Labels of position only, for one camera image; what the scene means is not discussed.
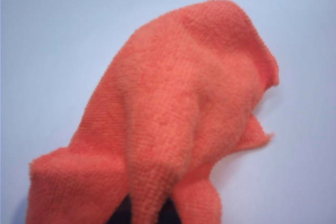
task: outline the light blue background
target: light blue background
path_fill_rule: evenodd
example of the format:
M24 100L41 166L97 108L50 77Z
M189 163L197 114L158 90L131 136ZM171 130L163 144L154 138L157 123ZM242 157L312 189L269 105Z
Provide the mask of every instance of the light blue background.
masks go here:
M1 0L1 221L23 223L28 163L66 146L136 28L205 0ZM278 60L256 114L276 137L212 180L223 223L336 223L336 0L233 0Z

